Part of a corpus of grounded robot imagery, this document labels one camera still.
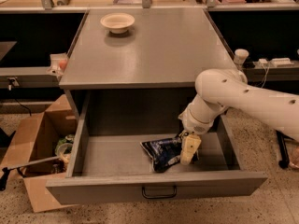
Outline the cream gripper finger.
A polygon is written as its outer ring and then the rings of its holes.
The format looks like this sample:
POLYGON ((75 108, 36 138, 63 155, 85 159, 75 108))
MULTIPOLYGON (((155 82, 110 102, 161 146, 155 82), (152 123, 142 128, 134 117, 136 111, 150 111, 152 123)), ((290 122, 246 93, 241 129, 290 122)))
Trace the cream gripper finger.
POLYGON ((189 165, 195 153, 196 153, 195 149, 191 149, 191 148, 182 149, 180 153, 180 163, 183 165, 189 165))

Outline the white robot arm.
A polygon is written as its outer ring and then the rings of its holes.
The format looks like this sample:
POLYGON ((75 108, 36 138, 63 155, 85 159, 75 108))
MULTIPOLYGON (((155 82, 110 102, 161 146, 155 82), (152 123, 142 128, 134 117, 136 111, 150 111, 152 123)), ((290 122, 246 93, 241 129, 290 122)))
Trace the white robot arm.
POLYGON ((237 70, 208 69, 195 80, 196 95, 178 116, 182 121, 180 163, 187 165, 214 119, 233 107, 299 140, 299 96, 250 86, 237 70))

